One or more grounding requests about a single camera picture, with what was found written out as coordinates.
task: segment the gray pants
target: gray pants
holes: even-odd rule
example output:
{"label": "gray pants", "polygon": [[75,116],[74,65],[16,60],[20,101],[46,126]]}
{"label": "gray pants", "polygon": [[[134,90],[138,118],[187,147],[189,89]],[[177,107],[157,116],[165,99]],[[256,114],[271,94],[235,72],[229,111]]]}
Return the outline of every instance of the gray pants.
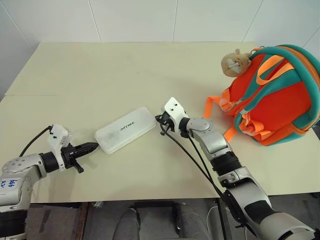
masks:
{"label": "gray pants", "polygon": [[[177,206],[179,238],[194,240],[212,240],[205,223],[190,206]],[[139,221],[136,210],[126,210],[116,225],[112,240],[139,240]]]}

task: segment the white plastic case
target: white plastic case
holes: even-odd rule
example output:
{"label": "white plastic case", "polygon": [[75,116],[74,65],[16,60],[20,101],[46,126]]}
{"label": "white plastic case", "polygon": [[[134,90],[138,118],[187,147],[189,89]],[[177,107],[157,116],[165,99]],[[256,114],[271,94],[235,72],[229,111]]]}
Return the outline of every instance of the white plastic case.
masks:
{"label": "white plastic case", "polygon": [[145,107],[140,107],[97,130],[95,139],[106,154],[112,154],[156,125],[155,117]]}

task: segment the wall tile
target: wall tile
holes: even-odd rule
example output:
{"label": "wall tile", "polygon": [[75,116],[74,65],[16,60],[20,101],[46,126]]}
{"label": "wall tile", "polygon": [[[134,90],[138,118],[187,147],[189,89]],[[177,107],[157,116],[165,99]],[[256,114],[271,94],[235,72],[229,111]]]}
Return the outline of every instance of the wall tile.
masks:
{"label": "wall tile", "polygon": [[90,0],[102,42],[172,41],[176,0]]}
{"label": "wall tile", "polygon": [[0,101],[33,52],[0,3]]}
{"label": "wall tile", "polygon": [[261,0],[178,0],[174,41],[242,41]]}
{"label": "wall tile", "polygon": [[320,29],[312,36],[304,48],[312,53],[320,61]]}
{"label": "wall tile", "polygon": [[319,27],[319,0],[264,0],[245,41],[303,46]]}
{"label": "wall tile", "polygon": [[88,0],[2,0],[32,47],[39,42],[99,42]]}

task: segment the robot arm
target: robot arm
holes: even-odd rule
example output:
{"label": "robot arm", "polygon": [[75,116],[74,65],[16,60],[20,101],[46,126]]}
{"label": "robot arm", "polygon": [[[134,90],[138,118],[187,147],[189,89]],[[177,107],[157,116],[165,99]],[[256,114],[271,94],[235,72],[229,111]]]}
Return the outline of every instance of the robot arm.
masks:
{"label": "robot arm", "polygon": [[242,166],[214,124],[206,118],[189,118],[173,97],[157,121],[199,142],[213,170],[226,188],[223,200],[233,218],[261,240],[313,240],[315,231],[293,216],[274,211],[270,200],[249,170]]}
{"label": "robot arm", "polygon": [[78,146],[70,144],[71,134],[61,125],[50,128],[48,142],[51,151],[21,156],[8,161],[0,176],[0,240],[25,240],[26,217],[35,182],[47,173],[75,167],[79,173],[83,168],[77,158],[97,148],[95,142]]}

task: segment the table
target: table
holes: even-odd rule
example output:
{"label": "table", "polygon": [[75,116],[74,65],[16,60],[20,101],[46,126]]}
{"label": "table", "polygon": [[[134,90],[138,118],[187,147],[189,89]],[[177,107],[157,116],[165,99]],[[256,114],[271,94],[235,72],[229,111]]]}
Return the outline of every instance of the table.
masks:
{"label": "table", "polygon": [[[160,114],[172,96],[189,116],[201,117],[206,97],[219,95],[233,80],[223,75],[221,58],[235,48],[254,47],[253,42],[41,43],[0,102],[0,164],[54,123],[69,128],[77,145],[95,141],[97,129],[139,107]],[[225,132],[232,118],[217,106],[212,112],[216,128]],[[26,154],[48,152],[46,137]],[[177,138],[196,156],[188,140]],[[268,195],[320,191],[320,143],[312,130],[269,147],[238,134],[231,146]],[[183,151],[160,135],[158,125],[115,153],[98,148],[78,162],[84,173],[72,168],[49,173],[34,185],[31,201],[218,196]]]}

